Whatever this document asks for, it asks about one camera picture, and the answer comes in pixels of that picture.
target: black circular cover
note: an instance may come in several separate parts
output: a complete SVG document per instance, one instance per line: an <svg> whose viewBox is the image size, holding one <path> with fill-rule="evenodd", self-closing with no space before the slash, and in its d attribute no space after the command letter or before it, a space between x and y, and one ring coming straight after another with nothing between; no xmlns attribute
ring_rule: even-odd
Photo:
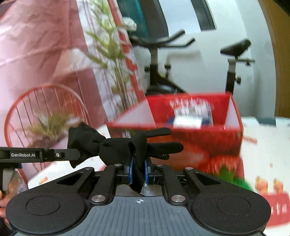
<svg viewBox="0 0 290 236"><path fill-rule="evenodd" d="M28 235L63 232L84 214L83 199L74 193L23 192L12 198L6 208L11 227Z"/></svg>
<svg viewBox="0 0 290 236"><path fill-rule="evenodd" d="M266 199L254 192L201 194L194 200L191 211L201 225L222 235L263 231L271 215Z"/></svg>

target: teal curtain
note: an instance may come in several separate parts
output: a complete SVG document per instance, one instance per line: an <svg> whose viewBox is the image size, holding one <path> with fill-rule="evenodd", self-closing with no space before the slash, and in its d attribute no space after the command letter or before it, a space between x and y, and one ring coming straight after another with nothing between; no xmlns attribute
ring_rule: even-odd
<svg viewBox="0 0 290 236"><path fill-rule="evenodd" d="M149 38L148 27L139 3L139 0L117 0L123 17L130 17L137 24L136 32L129 32L142 38Z"/></svg>

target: wooden door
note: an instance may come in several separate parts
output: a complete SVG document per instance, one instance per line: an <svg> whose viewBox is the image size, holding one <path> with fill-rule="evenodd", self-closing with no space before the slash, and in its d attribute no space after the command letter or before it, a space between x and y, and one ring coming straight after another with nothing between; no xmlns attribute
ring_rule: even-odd
<svg viewBox="0 0 290 236"><path fill-rule="evenodd" d="M271 35L276 66L275 115L290 118L290 16L274 1L259 0Z"/></svg>

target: white wall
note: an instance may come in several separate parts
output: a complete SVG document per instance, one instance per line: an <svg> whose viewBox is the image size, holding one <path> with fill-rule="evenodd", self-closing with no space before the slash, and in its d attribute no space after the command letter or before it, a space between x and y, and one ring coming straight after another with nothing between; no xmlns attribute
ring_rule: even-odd
<svg viewBox="0 0 290 236"><path fill-rule="evenodd" d="M228 62L227 57L220 54L220 49L247 37L235 0L208 0L208 4L217 30L187 34L177 41L183 43L195 37L196 42L189 48L159 50L160 72L164 72L163 64L169 61L172 64L171 79L188 92L224 91ZM150 54L141 48L135 48L134 53L143 87L146 88L148 75L145 75L143 68L149 64ZM251 57L251 52L246 52L244 56ZM255 99L253 69L239 64L237 75L242 77L242 84L235 86L235 101L242 116L252 116Z"/></svg>
<svg viewBox="0 0 290 236"><path fill-rule="evenodd" d="M258 0L236 0L247 35L252 42L251 54L255 78L255 115L273 117L276 102L276 71L268 26Z"/></svg>

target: black bicycle saddle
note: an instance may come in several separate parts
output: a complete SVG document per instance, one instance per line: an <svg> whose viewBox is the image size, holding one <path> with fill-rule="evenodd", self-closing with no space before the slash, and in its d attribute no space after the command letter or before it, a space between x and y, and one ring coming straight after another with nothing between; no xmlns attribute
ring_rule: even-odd
<svg viewBox="0 0 290 236"><path fill-rule="evenodd" d="M221 54L239 57L241 56L249 47L251 46L251 41L248 39L244 39L235 44L226 46L220 50Z"/></svg>

